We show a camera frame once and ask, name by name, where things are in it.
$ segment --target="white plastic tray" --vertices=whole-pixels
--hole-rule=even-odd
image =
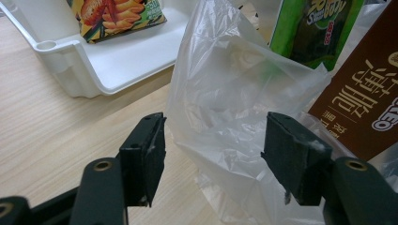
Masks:
[[[68,95],[111,95],[174,64],[196,1],[160,0],[167,22],[87,44],[66,0],[0,0],[0,8]]]

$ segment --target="snack package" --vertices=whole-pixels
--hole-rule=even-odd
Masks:
[[[309,68],[333,70],[363,0],[282,1],[270,48]]]
[[[67,0],[89,43],[167,20],[158,0]]]

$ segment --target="wooden table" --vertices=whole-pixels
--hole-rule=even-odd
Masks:
[[[0,198],[24,196],[33,207],[77,187],[86,164],[114,157],[142,117],[164,111],[172,71],[113,96],[72,98],[0,18]],[[221,224],[167,126],[165,138],[153,207],[130,208],[130,224]]]

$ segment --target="plastic bag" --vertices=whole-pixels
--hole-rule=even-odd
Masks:
[[[260,152],[270,111],[295,115],[329,137],[317,120],[300,112],[330,75],[324,67],[310,69],[271,52],[231,2],[198,2],[176,60],[168,127],[199,168],[196,182],[222,222],[324,224],[322,206],[284,204],[285,190]],[[263,21],[260,15],[260,30]]]

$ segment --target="crumpled plastic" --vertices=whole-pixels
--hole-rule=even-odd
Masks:
[[[198,167],[196,183],[225,224],[324,224],[322,205],[284,204],[285,190],[260,153],[267,114],[278,112],[331,140],[334,158],[352,156],[302,112],[331,75],[322,66],[310,69],[270,51],[236,1],[198,2],[176,60],[168,127]]]

